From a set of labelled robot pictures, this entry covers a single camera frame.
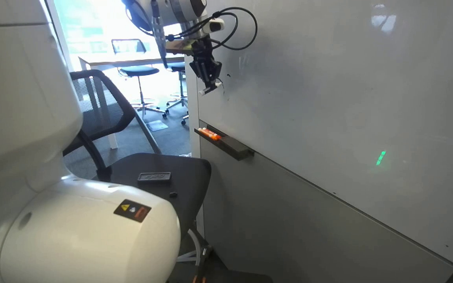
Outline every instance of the white table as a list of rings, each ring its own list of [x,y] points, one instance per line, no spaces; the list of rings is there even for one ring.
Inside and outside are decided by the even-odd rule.
[[[184,62],[185,59],[183,55],[174,55],[168,53],[167,56],[167,63],[179,63]],[[94,53],[94,54],[84,54],[78,56],[79,63],[81,65],[82,70],[88,69],[97,69],[97,70],[107,70],[109,68],[122,68],[122,67],[129,67],[129,66],[140,66],[140,65],[150,65],[150,64],[162,64],[162,58],[157,52],[146,52],[142,54],[137,53],[118,53],[118,54],[107,54],[107,53]],[[87,89],[88,91],[93,92],[92,85],[90,85],[89,81],[87,82]],[[158,148],[157,142],[155,138],[149,131],[146,124],[142,121],[138,114],[135,115],[137,122],[141,126],[144,135],[148,139],[153,151],[155,153],[160,154],[160,148]],[[116,137],[114,134],[110,134],[108,136],[109,145],[111,149],[118,148],[118,143],[116,141]]]

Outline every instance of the blue stool seat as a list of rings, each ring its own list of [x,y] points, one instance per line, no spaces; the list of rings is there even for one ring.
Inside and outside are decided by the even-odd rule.
[[[169,66],[169,68],[171,68],[171,70],[173,72],[183,72],[185,70],[185,63],[184,62],[170,63],[170,64],[167,64],[167,66]]]
[[[120,71],[126,73],[129,77],[140,77],[144,75],[153,75],[160,72],[159,69],[148,66],[132,66],[121,68]]]

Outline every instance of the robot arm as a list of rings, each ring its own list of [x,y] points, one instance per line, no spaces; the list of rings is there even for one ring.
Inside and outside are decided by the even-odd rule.
[[[229,9],[246,11],[253,17],[256,27],[251,43],[255,40],[258,32],[256,18],[243,8],[228,8],[208,17],[205,10],[206,0],[122,0],[122,2],[125,4],[133,24],[145,34],[155,37],[166,68],[165,57],[168,52],[193,56],[191,68],[206,86],[206,89],[201,91],[202,94],[207,94],[221,85],[217,82],[217,79],[223,65],[214,60],[212,50],[224,45],[225,42],[220,43],[210,37],[210,33],[223,30],[225,27],[225,23],[219,17],[231,15],[237,21],[237,16],[233,13],[225,13],[225,11]],[[166,36],[164,27],[177,23],[181,24],[183,32],[178,35]],[[236,30],[237,24],[228,39]],[[251,43],[243,48],[230,49],[242,50],[250,46]]]

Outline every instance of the office chair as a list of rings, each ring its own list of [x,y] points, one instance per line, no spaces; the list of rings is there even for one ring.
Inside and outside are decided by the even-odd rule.
[[[116,54],[119,53],[145,53],[146,47],[140,39],[112,39],[111,45],[113,46],[113,52]],[[158,73],[160,70],[157,68],[153,68],[150,66],[130,66],[124,68],[118,68],[118,72],[126,77],[137,77],[137,82],[139,84],[139,92],[141,97],[141,104],[133,104],[133,107],[138,111],[154,111],[158,113],[162,113],[163,118],[167,118],[167,113],[165,111],[160,110],[160,107],[151,108],[150,106],[156,104],[156,99],[153,98],[144,98],[142,94],[141,88],[141,80],[140,77],[146,75],[153,75]]]
[[[139,153],[106,166],[93,140],[122,131],[134,117],[139,116],[103,72],[83,70],[72,72],[70,75],[75,82],[77,92],[86,93],[89,90],[88,83],[93,81],[96,93],[89,92],[90,100],[80,103],[83,111],[83,125],[77,137],[64,150],[63,155],[84,146],[96,165],[97,175],[93,179],[140,188],[169,201],[180,220],[181,238],[189,235],[195,245],[195,251],[180,256],[177,261],[194,261],[198,265],[203,244],[199,240],[201,237],[193,223],[209,186],[210,163],[190,157]],[[171,182],[139,183],[137,179],[140,173],[147,172],[171,172]]]
[[[170,64],[168,64],[168,66],[169,66],[169,68],[171,68],[171,70],[173,72],[178,72],[179,84],[180,84],[180,87],[181,87],[181,93],[180,93],[181,95],[178,98],[175,98],[175,99],[167,102],[166,113],[169,113],[169,109],[171,109],[174,106],[179,105],[179,104],[181,104],[182,106],[188,107],[188,96],[185,96],[184,95],[184,91],[183,91],[183,80],[184,80],[183,77],[185,75],[185,63],[184,62],[170,63]],[[185,125],[186,124],[186,119],[188,119],[188,118],[189,118],[188,115],[183,117],[183,121],[181,121],[181,124]]]

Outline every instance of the black chair seat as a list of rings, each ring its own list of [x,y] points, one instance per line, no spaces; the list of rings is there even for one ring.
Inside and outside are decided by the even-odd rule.
[[[182,72],[182,71],[185,70],[185,63],[184,62],[170,63],[170,64],[167,64],[167,66],[169,66],[169,68],[171,68],[171,70],[173,72]]]
[[[132,66],[121,68],[120,70],[129,77],[142,77],[144,75],[153,75],[160,72],[159,69],[148,66]]]
[[[169,201],[178,214],[181,238],[186,236],[209,186],[211,165],[207,160],[140,153],[116,161],[111,165],[111,169],[108,182],[140,188]],[[140,173],[145,172],[171,172],[171,182],[139,185],[137,178]],[[172,192],[178,193],[177,197],[171,198],[169,194]]]

